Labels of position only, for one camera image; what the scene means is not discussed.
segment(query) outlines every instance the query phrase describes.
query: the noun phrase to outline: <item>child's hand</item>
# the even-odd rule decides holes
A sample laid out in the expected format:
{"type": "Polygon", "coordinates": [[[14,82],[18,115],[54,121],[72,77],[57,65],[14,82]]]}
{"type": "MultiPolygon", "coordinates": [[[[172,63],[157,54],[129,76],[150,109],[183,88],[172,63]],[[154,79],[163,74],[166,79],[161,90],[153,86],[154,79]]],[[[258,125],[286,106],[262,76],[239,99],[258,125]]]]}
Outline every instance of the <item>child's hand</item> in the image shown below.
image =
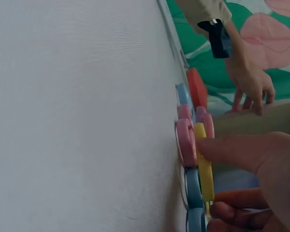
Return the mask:
{"type": "Polygon", "coordinates": [[[215,195],[211,215],[215,220],[208,226],[208,232],[287,232],[287,228],[275,216],[260,188],[221,192],[215,195]],[[252,212],[245,209],[259,209],[252,212]]]}
{"type": "Polygon", "coordinates": [[[239,111],[243,93],[246,99],[242,109],[255,109],[258,115],[263,112],[263,99],[266,96],[266,104],[270,104],[275,99],[275,89],[271,77],[266,74],[255,63],[247,64],[234,61],[226,62],[227,72],[236,84],[236,93],[232,111],[239,111]]]}
{"type": "Polygon", "coordinates": [[[196,140],[207,159],[228,163],[257,175],[260,188],[222,192],[215,196],[209,232],[290,231],[290,135],[196,140]],[[254,213],[244,210],[267,209],[254,213]]]}

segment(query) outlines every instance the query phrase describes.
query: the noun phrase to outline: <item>black clip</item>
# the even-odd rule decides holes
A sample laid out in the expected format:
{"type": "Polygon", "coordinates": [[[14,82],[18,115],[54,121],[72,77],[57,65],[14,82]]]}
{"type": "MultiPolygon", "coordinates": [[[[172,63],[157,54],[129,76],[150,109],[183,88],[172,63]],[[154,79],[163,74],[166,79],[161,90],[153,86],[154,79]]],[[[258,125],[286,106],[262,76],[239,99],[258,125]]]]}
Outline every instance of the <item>black clip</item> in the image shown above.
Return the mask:
{"type": "Polygon", "coordinates": [[[230,36],[221,20],[203,21],[198,26],[208,32],[214,58],[229,58],[233,55],[230,36]]]}

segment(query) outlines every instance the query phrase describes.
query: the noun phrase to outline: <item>beige sleeve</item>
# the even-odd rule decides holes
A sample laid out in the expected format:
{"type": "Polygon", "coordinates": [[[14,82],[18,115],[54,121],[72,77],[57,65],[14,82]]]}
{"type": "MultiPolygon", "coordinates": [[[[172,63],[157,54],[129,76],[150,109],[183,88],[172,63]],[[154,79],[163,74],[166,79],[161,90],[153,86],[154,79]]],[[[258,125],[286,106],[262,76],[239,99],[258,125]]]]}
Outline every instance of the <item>beige sleeve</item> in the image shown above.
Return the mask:
{"type": "Polygon", "coordinates": [[[198,27],[202,21],[220,19],[226,24],[232,18],[227,5],[222,0],[175,0],[196,33],[207,36],[207,31],[198,27]]]}

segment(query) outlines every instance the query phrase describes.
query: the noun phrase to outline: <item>yellow toy piece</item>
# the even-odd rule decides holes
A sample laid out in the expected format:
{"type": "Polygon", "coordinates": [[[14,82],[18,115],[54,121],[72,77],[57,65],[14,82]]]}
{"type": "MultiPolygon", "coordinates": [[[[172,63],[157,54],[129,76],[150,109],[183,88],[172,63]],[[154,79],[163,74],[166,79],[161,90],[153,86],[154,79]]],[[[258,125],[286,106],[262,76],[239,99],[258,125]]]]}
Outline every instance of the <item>yellow toy piece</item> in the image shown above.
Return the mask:
{"type": "MultiPolygon", "coordinates": [[[[203,123],[194,124],[194,134],[196,139],[206,138],[203,123]]],[[[206,213],[209,214],[210,205],[213,203],[215,197],[212,162],[205,159],[199,152],[198,148],[197,161],[199,166],[203,201],[205,202],[206,213]]]]}

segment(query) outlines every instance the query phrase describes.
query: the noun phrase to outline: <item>blue toy piece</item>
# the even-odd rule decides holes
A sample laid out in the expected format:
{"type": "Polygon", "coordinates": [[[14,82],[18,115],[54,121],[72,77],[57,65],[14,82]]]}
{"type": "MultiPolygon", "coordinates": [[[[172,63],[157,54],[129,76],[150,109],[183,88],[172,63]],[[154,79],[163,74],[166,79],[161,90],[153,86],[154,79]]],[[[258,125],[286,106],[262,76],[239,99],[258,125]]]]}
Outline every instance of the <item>blue toy piece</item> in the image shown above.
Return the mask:
{"type": "Polygon", "coordinates": [[[192,122],[196,123],[196,116],[195,116],[193,103],[192,103],[190,94],[189,94],[186,86],[183,83],[180,83],[180,84],[176,85],[176,91],[177,91],[177,95],[178,95],[179,104],[180,105],[188,104],[190,112],[191,112],[192,122]]]}
{"type": "Polygon", "coordinates": [[[196,168],[185,170],[185,191],[189,209],[204,207],[198,170],[196,168]]]}
{"type": "Polygon", "coordinates": [[[186,232],[206,232],[207,220],[204,208],[194,208],[187,211],[186,232]]]}

